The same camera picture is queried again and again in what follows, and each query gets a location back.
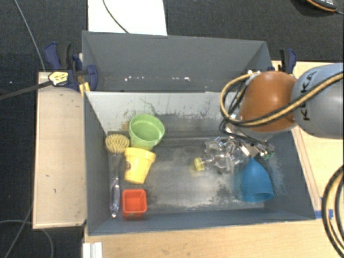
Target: clamp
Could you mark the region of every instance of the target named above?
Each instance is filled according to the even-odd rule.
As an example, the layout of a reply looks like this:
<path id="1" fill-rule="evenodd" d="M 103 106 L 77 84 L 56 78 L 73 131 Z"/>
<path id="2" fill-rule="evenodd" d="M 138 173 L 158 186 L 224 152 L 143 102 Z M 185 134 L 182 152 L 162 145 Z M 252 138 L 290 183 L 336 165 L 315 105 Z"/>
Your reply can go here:
<path id="1" fill-rule="evenodd" d="M 82 62 L 77 54 L 69 56 L 70 43 L 58 44 L 52 42 L 45 47 L 45 59 L 52 66 L 54 72 L 49 80 L 57 87 L 67 87 L 80 91 L 80 86 L 88 83 L 90 90 L 95 91 L 98 84 L 97 69 L 94 64 L 83 70 Z"/>

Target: scrub brush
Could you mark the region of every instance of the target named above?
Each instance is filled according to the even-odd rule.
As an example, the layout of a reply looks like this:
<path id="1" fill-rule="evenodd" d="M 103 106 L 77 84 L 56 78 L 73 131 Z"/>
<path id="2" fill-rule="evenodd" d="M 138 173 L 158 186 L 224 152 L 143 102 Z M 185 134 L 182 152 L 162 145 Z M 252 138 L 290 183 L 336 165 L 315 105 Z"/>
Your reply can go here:
<path id="1" fill-rule="evenodd" d="M 106 137 L 105 147 L 109 152 L 109 177 L 110 177 L 110 212 L 114 219 L 120 206 L 119 165 L 123 153 L 129 146 L 129 139 L 121 134 L 112 134 Z"/>

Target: blue cup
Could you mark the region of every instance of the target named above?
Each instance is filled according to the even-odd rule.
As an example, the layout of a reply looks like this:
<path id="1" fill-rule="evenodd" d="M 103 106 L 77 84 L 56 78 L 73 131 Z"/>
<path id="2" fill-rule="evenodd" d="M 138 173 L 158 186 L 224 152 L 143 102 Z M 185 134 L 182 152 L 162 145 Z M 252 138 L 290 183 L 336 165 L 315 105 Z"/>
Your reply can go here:
<path id="1" fill-rule="evenodd" d="M 242 199 L 245 202 L 264 202 L 274 197 L 269 174 L 254 158 L 251 158 L 242 172 Z"/>

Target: red cup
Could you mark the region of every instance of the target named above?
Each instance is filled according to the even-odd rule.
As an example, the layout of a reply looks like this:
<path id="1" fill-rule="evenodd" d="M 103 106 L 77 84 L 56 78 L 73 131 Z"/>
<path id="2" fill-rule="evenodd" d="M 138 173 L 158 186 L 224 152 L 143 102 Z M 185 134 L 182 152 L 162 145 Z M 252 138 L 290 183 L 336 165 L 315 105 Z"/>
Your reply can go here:
<path id="1" fill-rule="evenodd" d="M 147 195 L 144 189 L 126 189 L 122 192 L 122 213 L 126 219 L 140 219 L 147 211 Z"/>

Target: kuka logo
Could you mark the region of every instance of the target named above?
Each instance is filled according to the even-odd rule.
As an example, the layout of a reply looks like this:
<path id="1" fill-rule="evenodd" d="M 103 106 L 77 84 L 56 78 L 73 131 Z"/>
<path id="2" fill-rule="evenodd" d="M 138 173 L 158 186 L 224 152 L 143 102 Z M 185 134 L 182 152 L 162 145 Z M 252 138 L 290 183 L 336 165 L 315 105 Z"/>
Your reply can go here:
<path id="1" fill-rule="evenodd" d="M 308 91 L 308 86 L 310 85 L 312 77 L 314 76 L 314 74 L 316 74 L 316 71 L 307 75 L 306 82 L 302 83 L 302 90 L 300 91 L 301 94 L 304 94 Z M 308 112 L 306 109 L 306 103 L 303 103 L 300 106 L 300 110 L 301 110 L 301 114 L 303 116 L 303 120 L 306 120 L 306 121 L 310 120 L 309 117 L 307 116 Z"/>

